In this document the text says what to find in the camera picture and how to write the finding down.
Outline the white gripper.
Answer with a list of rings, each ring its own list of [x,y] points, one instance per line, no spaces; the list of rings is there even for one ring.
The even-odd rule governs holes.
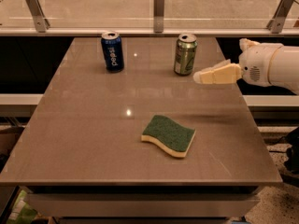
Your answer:
[[[282,47],[280,43],[259,43],[247,38],[239,40],[242,50],[239,64],[230,59],[195,72],[193,80],[198,84],[233,84],[243,78],[251,85],[269,87],[270,63]]]

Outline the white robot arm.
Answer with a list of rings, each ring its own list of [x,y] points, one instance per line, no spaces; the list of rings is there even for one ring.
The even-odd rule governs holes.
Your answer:
[[[250,85],[277,86],[299,94],[299,48],[281,43],[239,40],[239,63],[230,59],[195,72],[199,84],[233,84],[243,79]]]

